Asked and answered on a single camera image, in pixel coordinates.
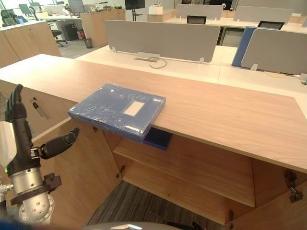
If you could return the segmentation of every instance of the cable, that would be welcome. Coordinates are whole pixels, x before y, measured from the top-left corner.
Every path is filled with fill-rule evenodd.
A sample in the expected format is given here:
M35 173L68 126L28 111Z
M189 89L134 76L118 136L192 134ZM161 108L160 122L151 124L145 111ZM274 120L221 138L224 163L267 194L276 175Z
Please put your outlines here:
M163 66L160 66L160 67L154 67L154 66L152 66L151 64L149 64L151 68L153 68L153 69L161 69L161 68L163 68L163 67L165 67L165 66L167 65L167 62L166 62L163 58L160 58L160 57L150 57L148 60L153 60L154 58L155 58L156 60L164 61L165 64L164 64Z

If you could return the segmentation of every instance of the blue folder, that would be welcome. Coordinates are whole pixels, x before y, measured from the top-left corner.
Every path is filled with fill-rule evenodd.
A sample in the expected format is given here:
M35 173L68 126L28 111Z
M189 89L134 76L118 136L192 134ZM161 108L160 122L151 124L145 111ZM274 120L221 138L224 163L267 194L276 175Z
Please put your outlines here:
M95 127L143 141L165 101L165 97L106 84L68 114Z
M245 30L242 34L238 49L236 50L236 54L234 60L232 61L232 66L242 67L241 61L244 57L245 51L248 47L249 41L257 27L254 26L246 26Z

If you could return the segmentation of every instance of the desk divider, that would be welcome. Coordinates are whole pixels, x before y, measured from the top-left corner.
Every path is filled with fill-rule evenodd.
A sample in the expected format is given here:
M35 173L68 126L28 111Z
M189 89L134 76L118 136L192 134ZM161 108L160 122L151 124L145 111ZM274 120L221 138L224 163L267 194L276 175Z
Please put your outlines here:
M307 73L307 34L273 29L256 29L241 66L288 74Z
M238 19L245 22L284 22L288 23L293 13L292 9L279 9L269 7L238 6L234 21Z
M236 50L235 57L232 61L232 66L241 67L241 61L244 57L250 39L257 27L254 26L246 26L244 32L242 34L238 49Z
M176 6L176 17L187 18L191 16L206 16L207 19L221 19L223 13L222 5L194 5L178 4Z
M111 50L205 62L212 60L220 32L217 25L115 20L105 25Z

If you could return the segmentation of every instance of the plastic wrap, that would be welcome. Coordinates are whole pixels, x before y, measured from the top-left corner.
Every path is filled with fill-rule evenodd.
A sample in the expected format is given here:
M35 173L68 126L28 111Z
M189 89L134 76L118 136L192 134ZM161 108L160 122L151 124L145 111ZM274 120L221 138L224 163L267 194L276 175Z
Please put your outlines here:
M143 141L165 101L165 97L106 84L68 113L95 127Z

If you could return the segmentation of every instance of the robotic hand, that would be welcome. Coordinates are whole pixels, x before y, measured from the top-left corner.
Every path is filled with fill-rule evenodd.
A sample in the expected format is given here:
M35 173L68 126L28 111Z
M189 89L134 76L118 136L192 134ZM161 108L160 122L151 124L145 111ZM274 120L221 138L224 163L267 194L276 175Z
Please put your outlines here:
M33 148L32 135L22 103L23 86L17 85L6 103L5 122L0 122L0 163L11 184L0 185L0 212L6 212L5 194L13 190L18 219L25 223L49 223L54 208L50 192L61 185L54 173L41 178L40 158L49 159L67 150L76 141L79 129Z

